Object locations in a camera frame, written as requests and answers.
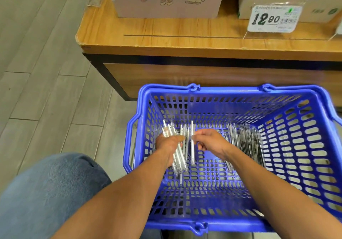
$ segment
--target wooden cabinet panel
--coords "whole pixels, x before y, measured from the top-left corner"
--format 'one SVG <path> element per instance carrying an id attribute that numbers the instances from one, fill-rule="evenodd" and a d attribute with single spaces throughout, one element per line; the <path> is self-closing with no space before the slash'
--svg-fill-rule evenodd
<path id="1" fill-rule="evenodd" d="M 336 107 L 342 107 L 340 71 L 109 63 L 105 66 L 131 98 L 137 98 L 141 86 L 148 83 L 182 86 L 191 83 L 201 86 L 317 84 L 328 90 Z"/>

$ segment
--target jeans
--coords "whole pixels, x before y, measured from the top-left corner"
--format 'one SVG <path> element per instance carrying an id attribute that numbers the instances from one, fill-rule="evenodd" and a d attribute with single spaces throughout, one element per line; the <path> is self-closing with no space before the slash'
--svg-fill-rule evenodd
<path id="1" fill-rule="evenodd" d="M 1 195 L 0 238 L 50 238 L 110 184 L 106 172 L 86 155 L 66 153 L 45 158 L 17 176 Z M 145 229 L 140 238 L 160 239 L 161 234 Z"/>

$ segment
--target wooden table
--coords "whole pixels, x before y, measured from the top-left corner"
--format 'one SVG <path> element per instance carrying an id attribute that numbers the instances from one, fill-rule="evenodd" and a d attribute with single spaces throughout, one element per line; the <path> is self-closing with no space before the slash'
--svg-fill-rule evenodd
<path id="1" fill-rule="evenodd" d="M 120 19 L 111 0 L 84 13 L 76 40 L 125 100 L 147 83 L 202 86 L 318 84 L 342 107 L 342 40 L 328 24 L 299 23 L 290 34 L 247 33 L 237 0 L 216 19 Z"/>

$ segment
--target barcode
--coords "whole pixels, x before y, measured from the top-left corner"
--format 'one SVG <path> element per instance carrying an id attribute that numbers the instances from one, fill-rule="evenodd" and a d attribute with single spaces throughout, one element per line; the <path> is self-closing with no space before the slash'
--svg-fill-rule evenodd
<path id="1" fill-rule="evenodd" d="M 297 19 L 281 19 L 280 25 L 281 24 L 296 24 Z"/>

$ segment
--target wood grain surface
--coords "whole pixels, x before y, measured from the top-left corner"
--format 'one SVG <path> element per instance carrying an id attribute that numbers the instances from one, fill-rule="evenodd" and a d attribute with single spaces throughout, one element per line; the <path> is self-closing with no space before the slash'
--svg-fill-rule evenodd
<path id="1" fill-rule="evenodd" d="M 290 34 L 246 34 L 248 20 L 237 12 L 237 0 L 223 0 L 215 19 L 121 19 L 103 0 L 86 9 L 76 40 L 92 54 L 342 61 L 342 41 L 328 41 L 341 13 L 327 24 L 299 23 Z"/>
<path id="2" fill-rule="evenodd" d="M 148 83 L 201 86 L 275 86 L 317 84 L 331 95 L 334 106 L 342 107 L 342 71 L 206 67 L 150 64 L 105 64 L 131 98 Z"/>

